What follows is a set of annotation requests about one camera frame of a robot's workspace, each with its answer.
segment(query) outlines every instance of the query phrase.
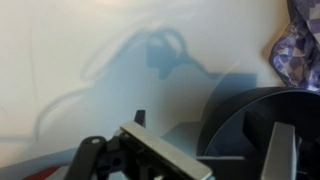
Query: fabric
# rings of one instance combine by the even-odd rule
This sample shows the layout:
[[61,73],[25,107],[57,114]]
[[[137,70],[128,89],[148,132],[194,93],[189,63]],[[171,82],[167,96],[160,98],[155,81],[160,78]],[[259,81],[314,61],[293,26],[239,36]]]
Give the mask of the fabric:
[[293,0],[295,17],[275,43],[270,63],[289,87],[320,92],[320,0]]

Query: silver metal piece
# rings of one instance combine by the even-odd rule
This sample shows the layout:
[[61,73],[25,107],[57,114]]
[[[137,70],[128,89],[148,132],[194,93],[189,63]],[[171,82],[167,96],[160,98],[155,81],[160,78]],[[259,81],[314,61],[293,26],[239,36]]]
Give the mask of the silver metal piece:
[[275,123],[261,180],[295,180],[297,152],[294,126]]
[[120,128],[148,148],[152,149],[159,156],[166,159],[191,179],[205,180],[211,176],[212,172],[209,167],[184,154],[179,149],[148,132],[145,128],[135,122],[125,123]]
[[100,139],[96,138],[96,139],[92,139],[92,144],[98,144],[100,142]]

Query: black round object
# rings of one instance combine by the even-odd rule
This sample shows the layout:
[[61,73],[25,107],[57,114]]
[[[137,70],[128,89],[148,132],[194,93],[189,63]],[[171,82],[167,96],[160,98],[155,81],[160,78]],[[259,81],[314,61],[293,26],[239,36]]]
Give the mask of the black round object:
[[244,115],[257,112],[272,122],[295,126],[296,135],[314,141],[320,137],[320,95],[293,88],[258,88],[221,104],[206,120],[200,133],[199,156],[258,156],[242,132]]

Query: white wall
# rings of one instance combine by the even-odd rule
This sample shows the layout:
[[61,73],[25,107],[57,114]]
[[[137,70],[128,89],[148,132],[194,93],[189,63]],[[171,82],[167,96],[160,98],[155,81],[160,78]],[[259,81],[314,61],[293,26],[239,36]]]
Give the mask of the white wall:
[[286,0],[0,0],[0,167],[110,138],[137,109],[165,135],[199,121],[227,75],[235,89],[280,85],[267,58],[285,9]]

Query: purple patterned fabric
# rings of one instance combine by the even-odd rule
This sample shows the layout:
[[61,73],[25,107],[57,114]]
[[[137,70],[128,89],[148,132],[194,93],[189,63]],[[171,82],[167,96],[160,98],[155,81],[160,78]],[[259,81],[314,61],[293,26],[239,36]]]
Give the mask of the purple patterned fabric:
[[293,0],[295,18],[275,43],[270,63],[289,87],[320,92],[320,0]]

